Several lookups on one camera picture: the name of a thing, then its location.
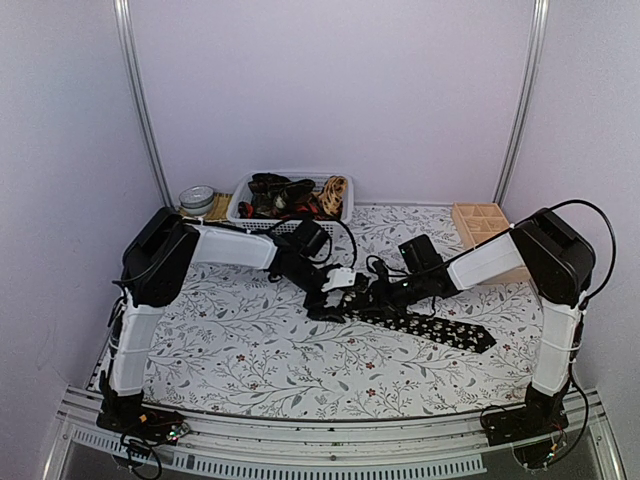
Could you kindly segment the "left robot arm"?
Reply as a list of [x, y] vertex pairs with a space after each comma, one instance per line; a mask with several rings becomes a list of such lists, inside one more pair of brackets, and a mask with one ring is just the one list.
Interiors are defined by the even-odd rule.
[[165, 309], [180, 294], [195, 262], [238, 265], [285, 278], [305, 292], [309, 318], [339, 322], [344, 313], [326, 304], [333, 291], [365, 286], [366, 277], [353, 266], [317, 259], [330, 234], [310, 218], [300, 219], [291, 232], [275, 226], [249, 230], [232, 225], [196, 223], [161, 208], [126, 249], [123, 271], [115, 285], [121, 295], [109, 320], [109, 360], [100, 373], [103, 396], [100, 427], [128, 434], [145, 428], [154, 432], [180, 424], [178, 413], [146, 410], [143, 402], [145, 364], [151, 341]]

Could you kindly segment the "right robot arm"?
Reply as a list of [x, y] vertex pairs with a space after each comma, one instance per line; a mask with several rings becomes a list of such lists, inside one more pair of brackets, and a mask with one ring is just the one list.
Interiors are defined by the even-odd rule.
[[481, 425], [492, 445], [559, 432], [568, 425], [563, 401], [576, 384], [574, 363], [581, 348], [584, 316], [590, 301], [603, 289], [591, 285], [594, 248], [558, 213], [569, 206], [604, 213], [589, 201], [566, 200], [536, 211], [448, 260], [421, 235], [401, 245], [408, 273], [397, 280], [389, 278], [381, 261], [373, 263], [377, 279], [367, 295], [375, 309], [372, 319], [477, 354], [496, 343], [481, 326], [419, 315], [410, 306], [425, 299], [452, 298], [501, 280], [513, 282], [518, 274], [530, 284], [542, 326], [535, 362], [522, 406], [490, 407], [482, 414]]

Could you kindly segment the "black white floral tie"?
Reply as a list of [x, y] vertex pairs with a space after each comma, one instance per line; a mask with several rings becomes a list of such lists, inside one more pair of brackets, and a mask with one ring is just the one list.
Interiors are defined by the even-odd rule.
[[482, 354], [497, 344], [480, 325], [423, 314], [392, 305], [390, 302], [344, 301], [344, 315], [381, 328], [419, 337], [458, 350]]

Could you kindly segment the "white plastic basket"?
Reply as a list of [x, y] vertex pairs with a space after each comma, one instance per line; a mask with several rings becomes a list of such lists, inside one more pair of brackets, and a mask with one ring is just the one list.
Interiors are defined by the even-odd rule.
[[236, 226], [273, 227], [278, 233], [291, 232], [309, 218], [338, 237], [353, 209], [354, 182], [347, 175], [257, 172], [240, 181], [226, 215]]

